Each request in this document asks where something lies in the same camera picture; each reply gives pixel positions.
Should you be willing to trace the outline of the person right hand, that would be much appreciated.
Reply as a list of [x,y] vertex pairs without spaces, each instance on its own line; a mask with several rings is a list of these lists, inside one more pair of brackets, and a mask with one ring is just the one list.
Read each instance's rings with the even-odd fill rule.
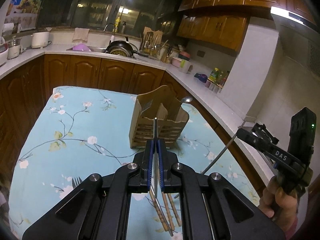
[[277,177],[273,176],[266,188],[263,190],[263,196],[259,200],[258,208],[268,218],[277,217],[274,222],[287,235],[291,234],[297,225],[298,197],[294,189],[289,194],[285,193],[278,184]]

